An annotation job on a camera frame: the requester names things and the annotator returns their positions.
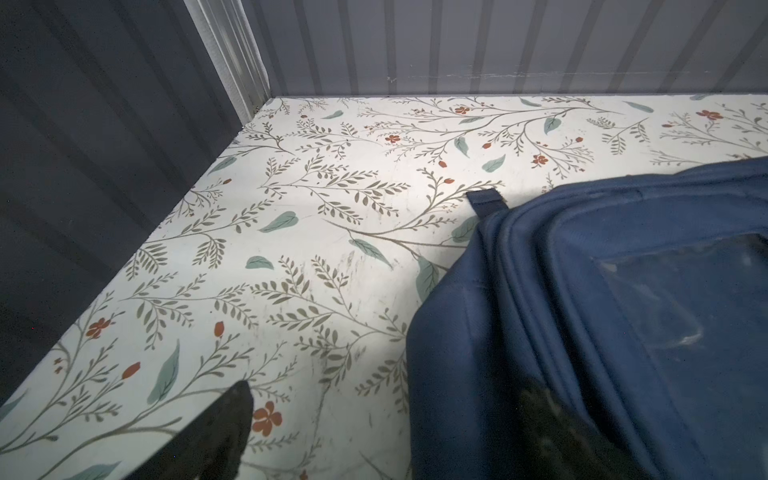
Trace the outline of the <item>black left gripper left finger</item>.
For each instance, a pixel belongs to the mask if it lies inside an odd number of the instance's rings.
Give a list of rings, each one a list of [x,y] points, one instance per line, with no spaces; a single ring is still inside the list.
[[[130,479],[234,479],[246,449],[254,400],[241,380],[137,467]]]

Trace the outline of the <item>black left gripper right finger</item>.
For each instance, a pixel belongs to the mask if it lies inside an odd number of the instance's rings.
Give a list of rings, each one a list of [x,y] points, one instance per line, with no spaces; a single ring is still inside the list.
[[[539,383],[518,396],[530,469],[537,479],[648,479],[628,454]]]

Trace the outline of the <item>navy blue student backpack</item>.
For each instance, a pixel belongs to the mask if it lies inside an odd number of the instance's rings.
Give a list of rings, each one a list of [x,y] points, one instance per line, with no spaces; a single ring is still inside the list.
[[[765,159],[468,201],[468,246],[407,334],[415,478],[537,479],[526,383],[648,479],[766,477]]]

